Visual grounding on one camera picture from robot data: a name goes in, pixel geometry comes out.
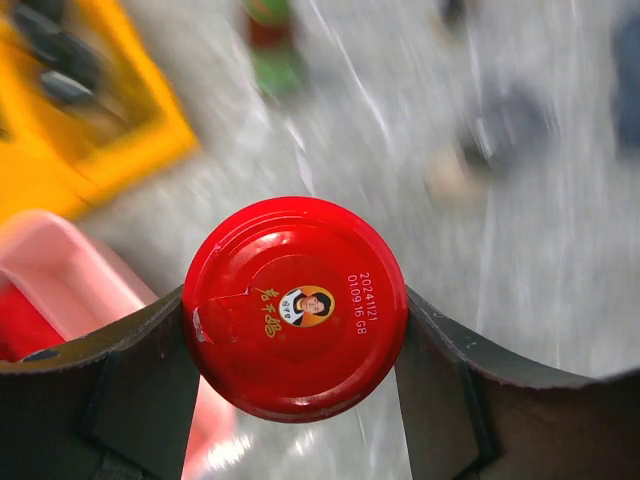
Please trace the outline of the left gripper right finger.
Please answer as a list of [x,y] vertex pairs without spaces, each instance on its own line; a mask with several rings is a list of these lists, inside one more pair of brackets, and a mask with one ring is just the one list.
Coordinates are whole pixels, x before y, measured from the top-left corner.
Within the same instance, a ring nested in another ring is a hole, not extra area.
[[552,368],[408,299],[395,375],[414,478],[638,477],[637,371]]

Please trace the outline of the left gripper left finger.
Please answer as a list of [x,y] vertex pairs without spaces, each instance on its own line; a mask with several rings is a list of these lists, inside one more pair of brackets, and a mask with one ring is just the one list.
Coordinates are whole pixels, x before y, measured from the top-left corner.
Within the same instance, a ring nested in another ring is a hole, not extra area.
[[181,293],[2,362],[2,478],[181,477],[199,384]]

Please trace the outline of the red-lid chili jar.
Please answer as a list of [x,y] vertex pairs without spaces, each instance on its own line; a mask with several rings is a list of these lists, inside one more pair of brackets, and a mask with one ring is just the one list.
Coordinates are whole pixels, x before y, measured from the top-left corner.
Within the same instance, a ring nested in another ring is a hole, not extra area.
[[266,420],[305,423],[366,398],[408,323],[401,269],[366,221],[334,203],[280,197],[222,222],[197,251],[182,303],[204,379]]

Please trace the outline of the black-top brown pepper grinder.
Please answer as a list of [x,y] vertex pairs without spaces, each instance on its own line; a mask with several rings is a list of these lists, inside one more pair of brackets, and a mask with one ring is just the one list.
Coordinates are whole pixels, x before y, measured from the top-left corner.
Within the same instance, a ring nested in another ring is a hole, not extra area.
[[118,130],[128,125],[126,117],[104,100],[101,65],[94,51],[78,37],[60,32],[34,49],[44,65],[39,86],[57,107],[80,114],[94,123],[111,123]]

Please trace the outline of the black-top white salt grinder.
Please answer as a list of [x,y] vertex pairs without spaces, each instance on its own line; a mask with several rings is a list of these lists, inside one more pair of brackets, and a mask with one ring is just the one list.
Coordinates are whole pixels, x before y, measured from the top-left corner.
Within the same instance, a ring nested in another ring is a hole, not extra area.
[[17,1],[11,10],[14,26],[43,62],[54,62],[60,54],[57,37],[65,9],[65,1]]

